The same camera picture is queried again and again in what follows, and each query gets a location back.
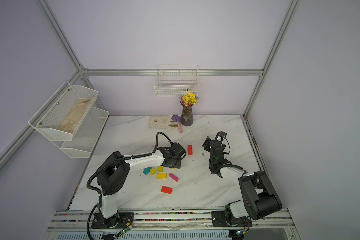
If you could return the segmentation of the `magenta wood block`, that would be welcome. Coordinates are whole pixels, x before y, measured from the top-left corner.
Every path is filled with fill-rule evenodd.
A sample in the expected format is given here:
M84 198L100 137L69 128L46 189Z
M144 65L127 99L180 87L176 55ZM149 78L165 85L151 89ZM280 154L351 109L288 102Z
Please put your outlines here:
M175 182L178 182L179 181L179 178L176 177L175 175L173 175L172 173L169 174L169 177L174 180Z

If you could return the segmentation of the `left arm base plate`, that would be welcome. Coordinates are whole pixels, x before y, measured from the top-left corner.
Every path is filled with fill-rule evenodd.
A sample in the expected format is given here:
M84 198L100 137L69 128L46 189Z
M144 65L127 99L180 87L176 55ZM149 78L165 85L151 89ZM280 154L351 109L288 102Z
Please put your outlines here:
M121 212L106 219L101 212L96 212L91 225L92 229L124 229L131 226L134 220L134 213Z

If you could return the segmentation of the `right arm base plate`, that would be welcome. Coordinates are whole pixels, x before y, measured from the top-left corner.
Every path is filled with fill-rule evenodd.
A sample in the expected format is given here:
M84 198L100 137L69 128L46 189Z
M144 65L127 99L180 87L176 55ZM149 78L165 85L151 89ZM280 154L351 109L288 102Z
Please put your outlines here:
M250 217L236 218L229 211L212 211L213 227L252 227L252 219Z

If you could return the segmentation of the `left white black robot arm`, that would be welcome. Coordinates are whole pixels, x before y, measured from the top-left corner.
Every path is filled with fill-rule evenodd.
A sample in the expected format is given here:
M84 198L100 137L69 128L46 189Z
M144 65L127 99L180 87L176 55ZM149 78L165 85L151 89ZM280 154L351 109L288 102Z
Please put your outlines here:
M98 193L98 208L102 217L109 219L118 213L118 192L122 189L130 171L148 167L179 169L186 155L187 151L178 143L138 155L112 153L87 181L87 188Z

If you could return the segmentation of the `red arch wood block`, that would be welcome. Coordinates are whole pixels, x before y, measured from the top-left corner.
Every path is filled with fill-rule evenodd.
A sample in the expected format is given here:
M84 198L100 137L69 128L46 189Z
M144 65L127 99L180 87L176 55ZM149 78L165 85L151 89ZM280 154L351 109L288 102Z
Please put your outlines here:
M193 146L188 145L188 156L192 156L192 155L193 155Z

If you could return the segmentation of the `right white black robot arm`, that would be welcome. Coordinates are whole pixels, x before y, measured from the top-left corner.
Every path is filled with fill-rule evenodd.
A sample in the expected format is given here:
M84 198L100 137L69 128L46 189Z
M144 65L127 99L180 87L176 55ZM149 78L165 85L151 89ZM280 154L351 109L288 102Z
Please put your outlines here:
M209 170L212 175L229 180L240 188L242 199L229 203L225 210L213 213L213 218L220 220L221 224L236 227L240 224L251 225L251 221L263 219L280 211L282 202L264 171L248 172L243 167L234 165L226 155L228 147L227 133L218 132L214 139L206 137L203 148L210 155Z

